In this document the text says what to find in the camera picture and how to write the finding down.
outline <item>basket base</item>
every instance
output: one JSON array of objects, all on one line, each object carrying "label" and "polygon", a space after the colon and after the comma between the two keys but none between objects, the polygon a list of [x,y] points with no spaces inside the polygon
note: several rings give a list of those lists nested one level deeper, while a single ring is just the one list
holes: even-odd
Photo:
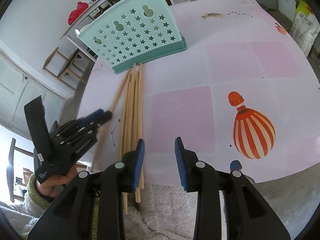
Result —
[{"label": "basket base", "polygon": [[115,71],[116,74],[119,74],[123,71],[126,71],[128,68],[133,67],[134,63],[136,63],[136,65],[139,65],[141,63],[146,63],[157,58],[161,58],[161,57],[165,57],[181,51],[185,51],[186,49],[187,49],[187,44],[184,37],[182,37],[181,41],[177,41],[175,43],[171,43],[163,47],[145,52],[137,57],[133,57],[117,66],[114,66],[112,69]]}]

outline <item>hand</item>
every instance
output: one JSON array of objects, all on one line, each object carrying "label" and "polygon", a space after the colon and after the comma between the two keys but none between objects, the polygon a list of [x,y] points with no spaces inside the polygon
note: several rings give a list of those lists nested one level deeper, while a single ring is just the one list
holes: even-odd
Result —
[{"label": "hand", "polygon": [[59,193],[54,189],[54,186],[69,184],[77,174],[76,165],[73,165],[66,176],[52,175],[42,184],[40,184],[39,181],[36,181],[36,187],[44,196],[57,197]]}]

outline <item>mint green plastic basket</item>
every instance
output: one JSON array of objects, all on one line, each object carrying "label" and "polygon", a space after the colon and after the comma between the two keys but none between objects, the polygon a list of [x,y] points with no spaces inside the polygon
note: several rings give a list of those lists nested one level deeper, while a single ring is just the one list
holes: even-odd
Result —
[{"label": "mint green plastic basket", "polygon": [[165,0],[121,0],[77,37],[116,74],[187,49]]}]

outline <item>white label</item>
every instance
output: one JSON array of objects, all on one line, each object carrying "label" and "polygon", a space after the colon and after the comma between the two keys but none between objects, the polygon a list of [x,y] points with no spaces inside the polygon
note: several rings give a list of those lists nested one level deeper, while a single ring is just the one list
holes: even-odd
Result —
[{"label": "white label", "polygon": [[39,154],[37,154],[37,155],[38,155],[39,160],[40,160],[41,162],[43,162],[43,161],[44,161],[44,159],[43,159],[43,157],[42,157],[42,154],[41,154],[41,153],[39,153]]}]

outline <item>silver screw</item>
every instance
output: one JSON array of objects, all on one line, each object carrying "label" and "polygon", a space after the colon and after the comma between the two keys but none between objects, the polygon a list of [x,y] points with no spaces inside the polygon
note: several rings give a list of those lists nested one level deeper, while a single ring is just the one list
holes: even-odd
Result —
[{"label": "silver screw", "polygon": [[83,179],[85,178],[86,176],[88,176],[88,172],[87,171],[81,171],[79,172],[78,176]]},{"label": "silver screw", "polygon": [[197,163],[196,163],[196,166],[197,166],[198,168],[204,168],[204,167],[205,167],[205,163],[204,163],[204,162],[197,162]]},{"label": "silver screw", "polygon": [[233,171],[232,175],[235,176],[236,178],[240,178],[241,177],[241,172],[240,171]]},{"label": "silver screw", "polygon": [[117,169],[121,169],[121,168],[124,167],[124,163],[118,162],[118,163],[115,164],[115,167],[116,167]]}]

